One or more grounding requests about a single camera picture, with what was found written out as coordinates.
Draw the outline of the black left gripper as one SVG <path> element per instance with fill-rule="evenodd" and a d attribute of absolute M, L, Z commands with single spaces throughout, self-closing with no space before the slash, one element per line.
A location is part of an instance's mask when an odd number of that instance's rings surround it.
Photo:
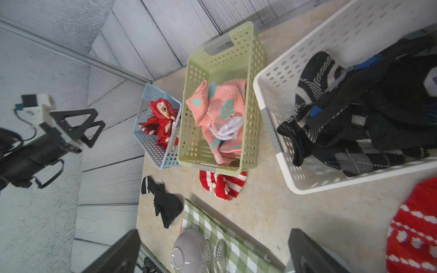
<path fill-rule="evenodd" d="M 79 136 L 79 148 L 67 143 L 58 129 L 49 129 L 44 135 L 1 158 L 1 189 L 9 184 L 29 188 L 33 179 L 40 189 L 50 185 L 63 173 L 64 167 L 45 183 L 41 183 L 35 175 L 49 165 L 64 164 L 62 157 L 69 152 L 79 154 L 84 146 L 92 148 L 106 125 L 104 121 L 95 121 L 97 115 L 95 109 L 52 111 L 51 118 L 63 132 L 70 137 Z"/>

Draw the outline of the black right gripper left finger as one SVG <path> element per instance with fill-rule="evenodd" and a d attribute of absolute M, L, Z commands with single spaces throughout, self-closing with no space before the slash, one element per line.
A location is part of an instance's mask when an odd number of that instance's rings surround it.
<path fill-rule="evenodd" d="M 83 273 L 133 273 L 137 267 L 141 240 L 137 229 L 128 231 Z"/>

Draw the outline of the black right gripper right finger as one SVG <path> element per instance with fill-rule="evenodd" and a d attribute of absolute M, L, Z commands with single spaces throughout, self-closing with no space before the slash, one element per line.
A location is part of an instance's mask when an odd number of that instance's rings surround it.
<path fill-rule="evenodd" d="M 289 250 L 296 273 L 346 273 L 345 269 L 322 258 L 322 248 L 303 230 L 292 229 Z"/>

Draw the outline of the black sock with blue patch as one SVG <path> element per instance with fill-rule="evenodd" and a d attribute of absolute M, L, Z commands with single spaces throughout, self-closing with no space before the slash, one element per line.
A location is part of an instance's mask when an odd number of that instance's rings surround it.
<path fill-rule="evenodd" d="M 163 226 L 168 229 L 172 222 L 182 213 L 183 204 L 177 195 L 168 193 L 163 183 L 156 183 L 152 176 L 144 177 L 141 184 L 143 195 L 154 195 L 155 215 L 161 215 Z"/>

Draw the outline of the red bear Christmas sock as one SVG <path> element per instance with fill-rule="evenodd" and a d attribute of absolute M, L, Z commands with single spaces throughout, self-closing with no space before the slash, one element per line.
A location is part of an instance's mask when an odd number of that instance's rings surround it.
<path fill-rule="evenodd" d="M 174 109 L 172 104 L 165 99 L 149 102 L 152 116 L 147 122 L 139 123 L 140 129 L 147 135 L 157 136 L 157 145 L 166 150 L 170 143 L 173 128 L 176 125 L 178 109 Z"/>

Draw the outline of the red sock white dot pattern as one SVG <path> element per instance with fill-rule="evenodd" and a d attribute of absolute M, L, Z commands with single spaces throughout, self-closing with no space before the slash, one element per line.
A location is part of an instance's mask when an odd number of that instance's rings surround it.
<path fill-rule="evenodd" d="M 388 273 L 437 271 L 437 179 L 419 183 L 399 207 L 387 234 Z"/>

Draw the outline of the red white striped sock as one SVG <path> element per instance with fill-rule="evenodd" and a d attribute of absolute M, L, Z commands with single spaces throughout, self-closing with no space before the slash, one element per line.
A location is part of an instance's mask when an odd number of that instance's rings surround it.
<path fill-rule="evenodd" d="M 199 179 L 203 188 L 213 192 L 218 199 L 232 201 L 242 190 L 247 174 L 242 172 L 237 176 L 228 176 L 201 170 Z"/>

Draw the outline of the black grey striped sock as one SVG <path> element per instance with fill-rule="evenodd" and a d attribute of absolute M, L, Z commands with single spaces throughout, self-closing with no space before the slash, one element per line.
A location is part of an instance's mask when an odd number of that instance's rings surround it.
<path fill-rule="evenodd" d="M 371 173 L 430 156 L 422 147 L 381 151 L 368 142 L 341 141 L 331 147 L 314 147 L 312 155 L 348 177 Z"/>

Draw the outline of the pink sock with teal leaves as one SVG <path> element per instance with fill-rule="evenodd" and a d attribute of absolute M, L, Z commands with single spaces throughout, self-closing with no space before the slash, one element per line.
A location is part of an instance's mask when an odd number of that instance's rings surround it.
<path fill-rule="evenodd" d="M 244 78 L 220 85 L 204 80 L 185 100 L 219 166 L 241 156 L 246 84 Z"/>

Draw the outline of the black blue sport sock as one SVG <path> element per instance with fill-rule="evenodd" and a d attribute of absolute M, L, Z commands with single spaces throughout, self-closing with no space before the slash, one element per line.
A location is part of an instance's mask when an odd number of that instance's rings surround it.
<path fill-rule="evenodd" d="M 331 147 L 341 141 L 373 145 L 366 124 L 369 108 L 361 99 L 367 90 L 363 71 L 345 69 L 323 51 L 307 63 L 298 81 L 294 113 L 277 128 L 292 141 L 295 166 L 313 156 L 316 146 Z"/>

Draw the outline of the black sock with white label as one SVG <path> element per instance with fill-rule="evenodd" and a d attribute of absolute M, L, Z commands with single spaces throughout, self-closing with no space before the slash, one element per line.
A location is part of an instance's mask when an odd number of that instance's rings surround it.
<path fill-rule="evenodd" d="M 377 55 L 375 83 L 362 95 L 379 150 L 437 147 L 437 33 L 418 31 Z"/>

